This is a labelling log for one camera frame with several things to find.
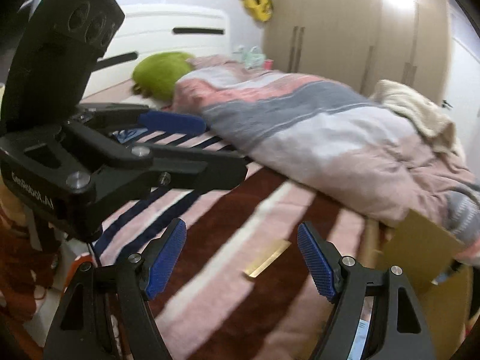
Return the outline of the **green plush pillow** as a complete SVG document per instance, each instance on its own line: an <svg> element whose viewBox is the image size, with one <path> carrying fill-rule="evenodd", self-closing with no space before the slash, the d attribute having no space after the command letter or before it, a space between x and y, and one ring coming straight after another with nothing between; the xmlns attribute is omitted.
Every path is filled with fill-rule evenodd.
<svg viewBox="0 0 480 360"><path fill-rule="evenodd" d="M134 94L171 102L176 82L193 70L189 63L193 58L189 53L172 51L143 59L133 69Z"/></svg>

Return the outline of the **brown cardboard box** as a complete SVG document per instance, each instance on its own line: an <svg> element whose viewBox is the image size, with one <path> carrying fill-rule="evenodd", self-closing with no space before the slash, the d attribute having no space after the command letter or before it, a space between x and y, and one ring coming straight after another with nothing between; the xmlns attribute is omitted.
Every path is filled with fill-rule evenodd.
<svg viewBox="0 0 480 360"><path fill-rule="evenodd" d="M438 359L450 359L465 339L473 272L460 267L440 283L463 245L449 232L409 211L396 228L380 229L367 219L357 258L366 267L399 266L408 277L426 318Z"/></svg>

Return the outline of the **white bed headboard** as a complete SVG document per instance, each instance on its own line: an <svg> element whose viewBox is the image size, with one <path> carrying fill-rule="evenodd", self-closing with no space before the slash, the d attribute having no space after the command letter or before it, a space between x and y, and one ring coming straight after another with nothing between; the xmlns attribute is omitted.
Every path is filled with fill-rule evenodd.
<svg viewBox="0 0 480 360"><path fill-rule="evenodd" d="M93 72L84 96L130 79L150 55L182 51L195 57L230 55L230 19L222 11L182 4L133 4L121 7L124 22L107 47L110 65Z"/></svg>

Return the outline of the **gold rectangular box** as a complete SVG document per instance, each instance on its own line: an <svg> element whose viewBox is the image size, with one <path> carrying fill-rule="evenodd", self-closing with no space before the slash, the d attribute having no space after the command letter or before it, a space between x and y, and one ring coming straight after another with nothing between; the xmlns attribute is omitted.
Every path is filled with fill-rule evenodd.
<svg viewBox="0 0 480 360"><path fill-rule="evenodd" d="M256 279L270 267L291 245L290 241L278 239L269 244L243 271L249 279Z"/></svg>

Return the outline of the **striped pink maroon bed blanket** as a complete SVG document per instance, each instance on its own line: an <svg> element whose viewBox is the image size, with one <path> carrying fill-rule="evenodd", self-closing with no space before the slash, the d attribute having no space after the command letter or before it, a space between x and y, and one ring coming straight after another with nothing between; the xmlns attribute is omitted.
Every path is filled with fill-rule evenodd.
<svg viewBox="0 0 480 360"><path fill-rule="evenodd" d="M144 250L175 217L184 248L165 290L150 303L174 359L306 359L332 311L308 274L298 226L313 223L355 255L365 220L330 197L255 162L230 191L153 190L105 221L95 249L110 265ZM256 279L243 271L272 242L290 247Z"/></svg>

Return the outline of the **pink grey patchwork duvet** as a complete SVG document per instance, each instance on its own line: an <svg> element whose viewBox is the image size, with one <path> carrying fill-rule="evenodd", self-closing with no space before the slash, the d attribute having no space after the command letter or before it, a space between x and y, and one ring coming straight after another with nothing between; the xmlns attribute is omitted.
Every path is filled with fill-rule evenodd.
<svg viewBox="0 0 480 360"><path fill-rule="evenodd" d="M248 70L219 55L192 63L174 111L361 215L392 227L417 211L461 243L460 262L479 264L479 183L413 121L323 77Z"/></svg>

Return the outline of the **beige fleece blanket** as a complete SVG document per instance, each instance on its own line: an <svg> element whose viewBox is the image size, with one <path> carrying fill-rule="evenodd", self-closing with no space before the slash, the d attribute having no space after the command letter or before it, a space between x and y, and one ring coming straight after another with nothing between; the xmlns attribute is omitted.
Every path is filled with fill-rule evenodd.
<svg viewBox="0 0 480 360"><path fill-rule="evenodd" d="M382 79L374 86L371 100L409 119L435 153L453 153L465 161L465 151L452 119L442 108L415 89Z"/></svg>

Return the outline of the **white door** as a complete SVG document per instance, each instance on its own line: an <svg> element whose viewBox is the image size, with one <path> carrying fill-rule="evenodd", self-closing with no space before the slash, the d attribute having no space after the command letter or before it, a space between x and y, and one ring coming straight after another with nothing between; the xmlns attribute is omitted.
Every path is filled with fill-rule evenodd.
<svg viewBox="0 0 480 360"><path fill-rule="evenodd" d="M444 100L456 125L466 162L479 173L479 58L462 42L451 42L451 66Z"/></svg>

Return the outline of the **beige wooden wardrobe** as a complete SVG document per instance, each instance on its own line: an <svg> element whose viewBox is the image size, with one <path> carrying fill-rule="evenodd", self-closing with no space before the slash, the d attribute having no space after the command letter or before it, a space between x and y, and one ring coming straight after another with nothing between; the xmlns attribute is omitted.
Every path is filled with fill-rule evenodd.
<svg viewBox="0 0 480 360"><path fill-rule="evenodd" d="M283 72L369 95L379 80L443 99L451 54L448 0L272 0L263 50Z"/></svg>

